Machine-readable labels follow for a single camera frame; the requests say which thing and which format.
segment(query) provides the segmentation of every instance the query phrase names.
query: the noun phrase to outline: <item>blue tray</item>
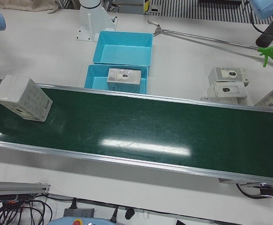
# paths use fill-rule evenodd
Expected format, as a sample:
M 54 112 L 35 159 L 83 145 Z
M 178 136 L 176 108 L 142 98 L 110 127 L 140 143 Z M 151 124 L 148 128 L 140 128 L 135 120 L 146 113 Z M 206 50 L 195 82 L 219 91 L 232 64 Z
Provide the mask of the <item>blue tray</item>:
M 140 70 L 140 94 L 147 93 L 148 67 L 146 66 L 90 65 L 84 87 L 97 90 L 109 90 L 107 85 L 109 68 Z
M 153 34 L 101 31 L 95 64 L 151 65 Z

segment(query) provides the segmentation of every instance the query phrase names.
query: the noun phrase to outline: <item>cable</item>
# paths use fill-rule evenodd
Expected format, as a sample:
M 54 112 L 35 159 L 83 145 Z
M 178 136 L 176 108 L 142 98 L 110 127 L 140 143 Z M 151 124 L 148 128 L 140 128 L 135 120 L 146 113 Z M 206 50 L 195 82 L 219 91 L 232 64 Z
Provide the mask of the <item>cable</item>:
M 118 206 L 114 210 L 113 215 L 109 221 L 116 224 L 117 223 L 117 214 L 118 214 Z
M 34 207 L 34 203 L 39 203 L 42 205 L 42 209 L 39 210 Z M 20 225 L 21 223 L 21 218 L 22 218 L 22 213 L 24 209 L 29 209 L 29 213 L 31 216 L 30 223 L 31 225 L 45 225 L 44 223 L 44 216 L 45 216 L 45 210 L 48 208 L 50 210 L 50 221 L 52 220 L 53 216 L 53 211 L 52 208 L 45 202 L 40 201 L 40 200 L 20 200 L 18 202 L 3 202 L 2 207 L 0 207 L 0 225 L 9 225 L 12 223 L 12 221 L 16 218 L 16 216 L 19 213 L 19 219 L 17 221 L 17 224 Z M 34 217 L 33 217 L 33 212 L 36 211 L 40 215 L 40 220 L 38 224 L 36 224 Z
M 265 197 L 265 196 L 252 196 L 252 195 L 249 195 L 247 193 L 245 193 L 239 186 L 239 184 L 236 184 L 238 190 L 246 197 L 248 198 L 251 198 L 251 199 L 264 199 L 264 198 L 268 198 L 268 197 Z
M 248 5 L 250 5 L 250 2 L 249 2 L 249 0 L 246 0 L 246 2 L 245 2 L 244 5 L 243 5 L 243 6 L 244 6 L 243 12 L 244 12 L 245 8 L 246 8 Z M 250 8 L 251 8 L 251 11 L 250 11 L 250 14 L 249 14 L 249 20 L 250 20 L 250 23 L 252 24 L 253 28 L 254 28 L 255 30 L 257 30 L 259 33 L 273 35 L 273 33 L 266 33 L 266 32 L 260 30 L 258 27 L 255 26 L 254 18 L 253 18 L 253 9 L 252 9 L 251 5 L 250 5 Z
M 50 198 L 50 199 L 53 199 L 55 201 L 61 201 L 61 202 L 72 202 L 73 199 L 60 199 L 60 198 L 53 198 L 53 197 L 49 197 L 48 195 L 44 195 L 44 194 L 40 194 L 40 195 L 37 195 L 35 196 L 36 198 L 38 197 L 46 197 L 46 198 Z
M 73 198 L 72 204 L 69 209 L 73 209 L 73 210 L 77 209 L 77 198 Z

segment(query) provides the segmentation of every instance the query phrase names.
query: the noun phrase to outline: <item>black cable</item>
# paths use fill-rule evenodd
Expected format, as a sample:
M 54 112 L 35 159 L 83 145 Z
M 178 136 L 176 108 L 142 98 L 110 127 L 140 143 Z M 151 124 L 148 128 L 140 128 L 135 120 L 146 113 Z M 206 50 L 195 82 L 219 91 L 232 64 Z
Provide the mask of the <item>black cable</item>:
M 46 198 L 50 198 L 50 199 L 53 199 L 53 200 L 56 200 L 56 201 L 61 201 L 61 202 L 71 202 L 71 201 L 73 201 L 73 199 L 53 198 L 53 197 L 49 197 L 48 195 L 44 195 L 44 194 L 40 194 L 40 195 L 37 195 L 35 197 L 36 198 L 38 198 L 38 197 L 46 197 Z
M 255 30 L 257 30 L 258 32 L 260 32 L 260 33 L 262 33 L 262 34 L 273 35 L 273 33 L 266 33 L 266 32 L 264 32 L 264 31 L 261 31 L 260 29 L 258 29 L 258 27 L 255 26 L 254 20 L 253 20 L 253 9 L 252 9 L 252 8 L 251 8 L 251 12 L 250 12 L 249 19 L 250 19 L 250 22 L 251 22 L 251 24 L 252 24 L 252 26 L 253 26 L 253 28 L 254 28 Z
M 42 205 L 42 210 L 38 210 L 33 206 L 33 203 L 40 203 Z M 32 225 L 36 225 L 32 211 L 35 210 L 40 214 L 40 220 L 37 225 L 44 225 L 44 215 L 46 207 L 50 210 L 50 221 L 52 220 L 53 211 L 52 208 L 45 202 L 40 200 L 20 200 L 14 203 L 2 203 L 3 206 L 0 207 L 0 225 L 8 225 L 10 224 L 20 212 L 18 225 L 21 223 L 23 209 L 30 210 L 31 221 Z
M 249 195 L 248 193 L 245 193 L 239 186 L 239 184 L 236 184 L 238 190 L 246 197 L 248 198 L 251 198 L 251 199 L 264 199 L 264 198 L 268 198 L 268 197 L 265 197 L 265 196 L 252 196 L 252 195 Z
M 73 198 L 72 204 L 69 209 L 73 209 L 73 210 L 77 209 L 77 198 Z
M 101 5 L 101 1 L 99 2 L 99 4 L 98 5 L 96 5 L 96 6 L 94 6 L 94 7 L 86 7 L 86 6 L 84 6 L 84 5 L 81 5 L 83 8 L 86 8 L 86 9 L 94 9 L 94 8 L 97 8 L 98 6 L 100 6 Z
M 42 211 L 40 211 L 40 210 L 38 210 L 38 209 L 36 209 L 36 208 L 34 208 L 34 207 L 26 207 L 26 206 L 22 207 L 22 209 L 30 209 L 30 208 L 31 208 L 32 210 L 37 211 L 37 212 L 41 215 L 41 219 L 40 219 L 40 221 L 38 222 L 37 225 L 44 224 L 44 213 L 43 213 Z
M 30 215 L 31 215 L 33 225 L 35 225 L 34 217 L 33 217 L 33 214 L 32 214 L 32 209 L 30 210 Z
M 117 214 L 118 214 L 118 206 L 114 210 L 113 215 L 109 221 L 116 224 L 117 223 Z

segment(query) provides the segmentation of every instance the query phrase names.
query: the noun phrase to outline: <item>green conveyor belt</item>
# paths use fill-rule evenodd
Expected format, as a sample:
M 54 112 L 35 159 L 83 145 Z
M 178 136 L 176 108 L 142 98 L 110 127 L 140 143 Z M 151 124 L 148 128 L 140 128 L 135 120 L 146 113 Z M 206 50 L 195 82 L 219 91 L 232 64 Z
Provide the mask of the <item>green conveyor belt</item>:
M 44 123 L 0 105 L 0 141 L 273 178 L 273 113 L 43 90 Z

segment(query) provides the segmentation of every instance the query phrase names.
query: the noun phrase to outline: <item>white work surface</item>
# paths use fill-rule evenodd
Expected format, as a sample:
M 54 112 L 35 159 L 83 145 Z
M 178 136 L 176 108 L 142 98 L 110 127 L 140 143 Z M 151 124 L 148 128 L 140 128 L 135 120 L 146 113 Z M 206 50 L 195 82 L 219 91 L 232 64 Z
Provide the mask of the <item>white work surface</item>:
M 0 13 L 7 21 L 7 30 L 0 32 L 0 78 L 25 75 L 37 83 L 84 86 L 96 44 L 75 40 L 79 11 Z M 117 16 L 117 30 L 122 31 L 152 33 L 150 19 L 165 29 L 249 45 L 258 36 L 249 24 Z M 273 89 L 273 64 L 263 68 L 262 61 L 253 50 L 159 35 L 154 38 L 148 94 L 200 99 L 207 95 L 214 66 L 246 67 L 246 89 L 256 103 Z M 273 199 L 246 198 L 235 185 L 214 178 L 2 150 L 0 181 L 43 182 L 51 184 L 54 194 L 246 225 L 273 224 Z
M 7 21 L 7 30 L 0 32 L 0 78 L 23 75 L 37 83 L 84 87 L 96 43 L 76 41 L 79 11 L 0 12 Z M 119 18 L 118 31 L 153 33 L 156 27 L 147 23 L 150 19 L 164 29 L 247 45 L 254 45 L 259 36 L 249 24 L 114 15 Z M 255 104 L 273 89 L 273 62 L 269 59 L 263 68 L 263 60 L 251 49 L 159 35 L 153 40 L 148 94 L 199 100 L 207 96 L 208 75 L 213 67 L 244 67 L 250 80 L 247 103 Z

